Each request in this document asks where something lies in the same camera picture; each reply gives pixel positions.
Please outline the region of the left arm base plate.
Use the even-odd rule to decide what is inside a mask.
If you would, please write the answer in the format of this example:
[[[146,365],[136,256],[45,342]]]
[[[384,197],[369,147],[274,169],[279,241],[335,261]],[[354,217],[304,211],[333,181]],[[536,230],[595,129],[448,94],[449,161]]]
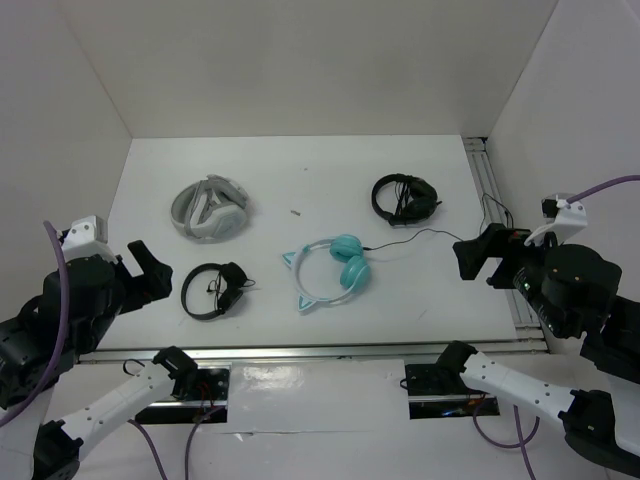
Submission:
[[[195,384],[181,399],[168,397],[139,412],[135,421],[141,425],[187,425],[212,411],[205,423],[227,422],[230,368],[200,368]]]

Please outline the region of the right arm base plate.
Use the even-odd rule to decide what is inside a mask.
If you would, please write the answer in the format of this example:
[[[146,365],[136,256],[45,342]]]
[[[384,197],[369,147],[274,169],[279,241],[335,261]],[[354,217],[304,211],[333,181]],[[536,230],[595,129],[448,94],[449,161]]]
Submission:
[[[409,416],[417,419],[440,419],[497,416],[497,400],[486,393],[469,389],[452,372],[435,363],[406,364],[405,377],[399,386],[406,391]]]

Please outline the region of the teal cat-ear headphones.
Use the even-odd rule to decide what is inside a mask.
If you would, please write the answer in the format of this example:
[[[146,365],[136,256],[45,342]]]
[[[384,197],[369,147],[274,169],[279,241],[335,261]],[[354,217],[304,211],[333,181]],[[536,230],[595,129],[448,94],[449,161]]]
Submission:
[[[344,304],[367,287],[372,275],[364,246],[348,234],[306,243],[281,259],[290,270],[300,314]]]

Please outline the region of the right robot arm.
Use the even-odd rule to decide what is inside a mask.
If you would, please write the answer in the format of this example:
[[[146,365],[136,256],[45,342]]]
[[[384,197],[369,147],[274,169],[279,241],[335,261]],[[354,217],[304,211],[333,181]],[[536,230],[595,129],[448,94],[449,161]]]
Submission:
[[[558,349],[589,362],[601,389],[561,387],[511,369],[475,347],[450,343],[436,379],[448,392],[489,393],[557,427],[584,459],[631,477],[639,475],[639,304],[619,295],[621,268],[586,246],[545,233],[490,224],[478,237],[454,243],[459,273],[473,280],[489,259],[487,283],[515,290]]]

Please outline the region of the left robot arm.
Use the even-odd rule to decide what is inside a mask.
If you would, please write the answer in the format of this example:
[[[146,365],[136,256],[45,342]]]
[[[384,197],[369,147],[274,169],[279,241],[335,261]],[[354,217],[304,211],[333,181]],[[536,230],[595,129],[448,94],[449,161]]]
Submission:
[[[57,268],[41,294],[1,324],[1,476],[70,479],[108,435],[150,404],[189,397],[197,365],[183,350],[160,350],[141,372],[61,420],[44,419],[60,377],[93,352],[117,316],[165,299],[172,269],[142,241],[128,246],[142,272],[133,276],[120,258],[67,260],[53,243]]]

